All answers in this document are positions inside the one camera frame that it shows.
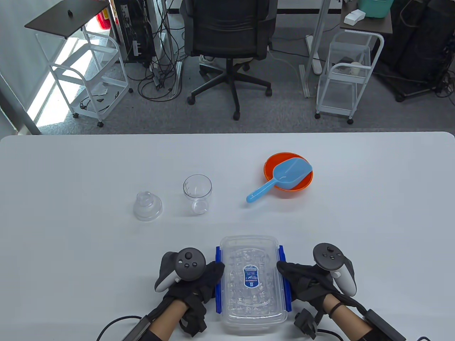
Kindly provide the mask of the person's right hand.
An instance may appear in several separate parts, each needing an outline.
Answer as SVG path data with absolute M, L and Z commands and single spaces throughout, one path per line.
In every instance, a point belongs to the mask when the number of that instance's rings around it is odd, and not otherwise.
M 290 284 L 291 301 L 308 302 L 318 312 L 332 314 L 333 308 L 324 308 L 325 297 L 339 293 L 330 273 L 317 265 L 307 266 L 278 261 L 277 269 Z

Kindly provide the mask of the person's left hand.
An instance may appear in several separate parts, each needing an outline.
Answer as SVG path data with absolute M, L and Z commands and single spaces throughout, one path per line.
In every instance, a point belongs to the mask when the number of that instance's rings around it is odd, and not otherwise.
M 179 300 L 187 306 L 195 305 L 195 302 L 206 304 L 215 297 L 215 288 L 221 280 L 225 265 L 221 262 L 212 261 L 203 274 L 193 281 L 180 280 L 173 284 L 164 295 L 164 300 Z

